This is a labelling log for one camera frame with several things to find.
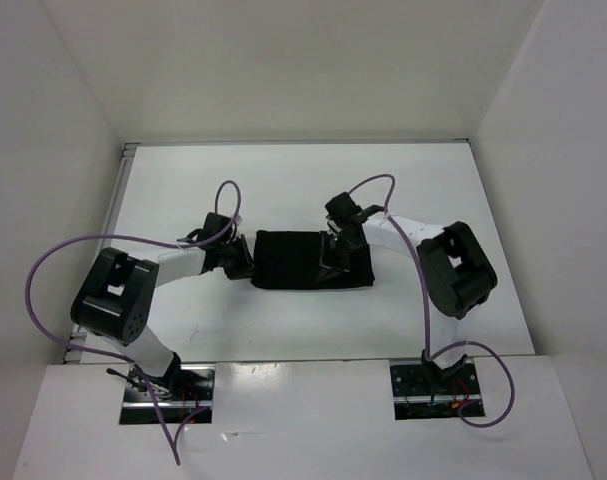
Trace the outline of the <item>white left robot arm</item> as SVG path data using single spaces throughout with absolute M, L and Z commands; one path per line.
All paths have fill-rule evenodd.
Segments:
M 71 319 L 138 365 L 156 397 L 171 399 L 192 380 L 182 371 L 179 355 L 148 326 L 155 290 L 217 268 L 230 280 L 251 276 L 254 262 L 243 234 L 205 248 L 163 248 L 139 256 L 105 248 L 72 303 Z

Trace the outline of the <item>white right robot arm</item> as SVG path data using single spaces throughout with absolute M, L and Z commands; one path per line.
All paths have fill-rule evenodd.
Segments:
M 412 258 L 417 268 L 424 313 L 435 307 L 446 317 L 463 319 L 487 301 L 498 277 L 469 225 L 425 224 L 386 213 L 381 206 L 327 213 L 321 235 L 318 283 L 352 270 L 356 254 L 382 247 Z

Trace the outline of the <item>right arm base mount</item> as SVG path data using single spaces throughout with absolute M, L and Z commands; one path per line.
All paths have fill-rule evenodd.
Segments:
M 456 418 L 458 409 L 473 419 L 485 416 L 481 389 L 472 361 L 444 383 L 432 386 L 418 360 L 389 365 L 396 421 Z

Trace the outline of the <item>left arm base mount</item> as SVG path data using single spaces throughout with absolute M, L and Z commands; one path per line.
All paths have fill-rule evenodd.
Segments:
M 213 415 L 215 366 L 187 364 L 182 366 L 187 383 L 173 393 L 155 389 L 157 403 L 164 421 L 169 425 L 210 424 Z M 120 425 L 158 424 L 154 404 L 140 375 L 133 369 L 127 374 L 107 368 L 106 373 L 125 381 Z

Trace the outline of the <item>black skirt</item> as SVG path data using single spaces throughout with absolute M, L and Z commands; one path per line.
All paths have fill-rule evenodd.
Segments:
M 319 233 L 259 230 L 254 244 L 255 270 L 251 284 L 259 289 L 279 291 L 347 290 L 374 285 L 368 248 L 351 256 L 349 276 L 317 284 Z

